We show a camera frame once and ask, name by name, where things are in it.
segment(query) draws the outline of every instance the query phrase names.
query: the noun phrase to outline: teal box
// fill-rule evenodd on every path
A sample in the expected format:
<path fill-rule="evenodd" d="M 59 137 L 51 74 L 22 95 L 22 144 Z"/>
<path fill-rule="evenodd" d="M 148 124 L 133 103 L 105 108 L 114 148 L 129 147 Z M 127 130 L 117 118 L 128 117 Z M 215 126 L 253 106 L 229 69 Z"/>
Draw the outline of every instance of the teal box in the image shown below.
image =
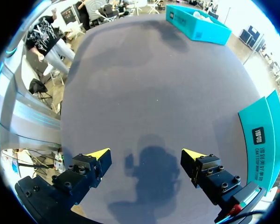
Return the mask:
<path fill-rule="evenodd" d="M 272 188 L 274 185 L 278 174 L 280 172 L 280 100 L 276 90 L 274 90 L 267 98 L 267 103 L 269 105 L 272 119 L 273 119 L 273 126 L 274 126 L 274 133 L 275 133 L 275 162 L 274 162 L 274 169 L 273 169 L 273 176 L 271 180 L 271 184 L 268 190 Z"/>
<path fill-rule="evenodd" d="M 247 183 L 270 190 L 275 162 L 275 133 L 270 107 L 265 97 L 241 110 L 248 160 Z"/>
<path fill-rule="evenodd" d="M 193 13 L 195 11 L 198 11 L 204 17 L 209 17 L 213 23 L 194 17 Z M 225 45 L 231 35 L 231 30 L 227 26 L 214 17 L 193 8 L 167 5 L 166 20 L 193 41 Z"/>

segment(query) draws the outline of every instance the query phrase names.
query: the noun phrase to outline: cable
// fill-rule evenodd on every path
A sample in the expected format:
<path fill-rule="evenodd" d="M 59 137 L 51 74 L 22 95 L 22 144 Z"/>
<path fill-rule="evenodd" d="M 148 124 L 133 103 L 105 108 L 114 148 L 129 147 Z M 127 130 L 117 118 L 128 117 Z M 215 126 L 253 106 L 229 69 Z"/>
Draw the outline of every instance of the cable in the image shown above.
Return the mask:
<path fill-rule="evenodd" d="M 44 169 L 48 169 L 48 168 L 53 168 L 54 164 L 50 164 L 48 166 L 44 166 L 44 165 L 30 165 L 30 164 L 24 164 L 24 163 L 19 163 L 19 166 L 22 167 L 32 167 L 32 168 L 44 168 Z"/>
<path fill-rule="evenodd" d="M 240 214 L 240 215 L 237 215 L 237 216 L 234 216 L 232 217 L 231 219 L 228 219 L 226 220 L 225 222 L 222 222 L 220 224 L 229 224 L 229 223 L 232 223 L 236 220 L 239 220 L 241 218 L 245 218 L 247 216 L 251 216 L 251 215 L 254 215 L 254 214 L 264 214 L 265 211 L 260 211 L 260 210 L 257 210 L 257 211 L 250 211 L 250 212 L 247 212 L 247 213 L 243 213 L 243 214 Z"/>
<path fill-rule="evenodd" d="M 13 156 L 10 156 L 10 155 L 5 154 L 4 152 L 2 152 L 2 154 L 4 154 L 5 156 L 8 156 L 8 157 L 10 157 L 10 158 L 13 158 L 13 159 L 15 159 L 15 160 L 22 161 L 22 162 L 25 162 L 25 163 L 27 163 L 27 164 L 34 165 L 34 164 L 31 163 L 31 162 L 26 162 L 26 161 L 24 161 L 24 160 L 17 159 L 17 158 L 15 158 L 15 157 L 13 157 Z"/>
<path fill-rule="evenodd" d="M 42 165 L 44 165 L 44 166 L 48 167 L 46 164 L 44 164 L 44 163 L 40 162 L 40 161 L 39 161 L 39 159 L 37 159 L 35 156 L 33 156 L 33 155 L 29 154 L 27 151 L 26 151 L 26 153 L 27 153 L 27 155 L 29 155 L 29 156 L 33 157 L 34 159 L 36 159 L 36 161 L 38 161 L 40 164 L 42 164 Z"/>
<path fill-rule="evenodd" d="M 35 150 L 32 150 L 32 149 L 27 149 L 27 148 L 26 148 L 26 150 L 28 150 L 28 151 L 32 151 L 32 152 L 35 152 L 35 153 L 38 153 L 39 155 L 41 155 L 41 157 L 46 157 L 46 158 L 49 158 L 49 159 L 52 159 L 52 160 L 58 161 L 57 159 L 54 159 L 54 158 L 52 158 L 52 157 L 49 157 L 49 156 L 47 156 L 47 155 L 45 155 L 45 154 L 41 154 L 41 153 L 39 153 L 39 152 L 37 152 L 37 151 L 35 151 Z"/>

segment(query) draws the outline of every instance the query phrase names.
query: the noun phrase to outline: black chair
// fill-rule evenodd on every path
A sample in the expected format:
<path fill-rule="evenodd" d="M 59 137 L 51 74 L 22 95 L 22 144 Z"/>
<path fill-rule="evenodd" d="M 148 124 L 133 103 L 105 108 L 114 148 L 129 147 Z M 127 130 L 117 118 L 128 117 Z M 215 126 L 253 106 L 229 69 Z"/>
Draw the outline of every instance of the black chair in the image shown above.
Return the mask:
<path fill-rule="evenodd" d="M 29 86 L 29 92 L 33 95 L 35 93 L 38 93 L 38 98 L 44 103 L 46 103 L 46 105 L 51 108 L 50 104 L 47 102 L 46 99 L 50 99 L 53 98 L 50 94 L 48 94 L 48 89 L 46 88 L 46 86 L 39 80 L 37 79 L 32 79 L 30 86 Z"/>

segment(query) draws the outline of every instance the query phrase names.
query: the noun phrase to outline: white wall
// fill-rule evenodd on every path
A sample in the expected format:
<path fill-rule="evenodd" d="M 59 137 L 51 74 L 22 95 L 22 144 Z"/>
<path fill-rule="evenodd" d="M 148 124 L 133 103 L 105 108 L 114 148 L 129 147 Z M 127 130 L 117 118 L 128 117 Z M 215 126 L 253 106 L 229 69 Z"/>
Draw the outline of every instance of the white wall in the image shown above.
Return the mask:
<path fill-rule="evenodd" d="M 239 37 L 242 30 L 248 29 L 250 25 L 265 35 L 275 33 L 272 23 L 251 0 L 220 0 L 217 9 L 219 21 L 225 21 L 229 8 L 225 25 L 235 36 Z"/>
<path fill-rule="evenodd" d="M 220 0 L 217 9 L 220 22 L 224 23 L 229 8 L 225 25 L 232 33 L 239 37 L 242 30 L 247 30 L 250 25 L 256 28 L 264 34 L 267 51 L 273 53 L 280 66 L 280 36 L 266 15 L 251 0 Z"/>

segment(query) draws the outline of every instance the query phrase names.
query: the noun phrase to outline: person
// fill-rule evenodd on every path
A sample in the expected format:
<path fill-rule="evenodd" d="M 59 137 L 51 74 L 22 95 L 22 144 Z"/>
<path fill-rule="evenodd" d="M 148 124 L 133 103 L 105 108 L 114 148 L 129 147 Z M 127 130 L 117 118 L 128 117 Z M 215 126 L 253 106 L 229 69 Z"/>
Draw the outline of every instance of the person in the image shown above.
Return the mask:
<path fill-rule="evenodd" d="M 79 11 L 79 15 L 80 15 L 80 21 L 83 23 L 83 27 L 84 29 L 87 31 L 90 29 L 90 25 L 89 25 L 89 15 L 85 6 L 85 0 L 81 0 L 78 1 L 76 3 L 76 7 Z"/>
<path fill-rule="evenodd" d="M 75 53 L 63 39 L 60 39 L 52 27 L 51 24 L 57 18 L 56 9 L 52 10 L 52 14 L 52 16 L 41 17 L 30 26 L 25 44 L 28 50 L 38 56 L 40 62 L 45 58 L 53 67 L 68 74 L 69 68 L 62 62 L 58 54 L 73 61 Z"/>

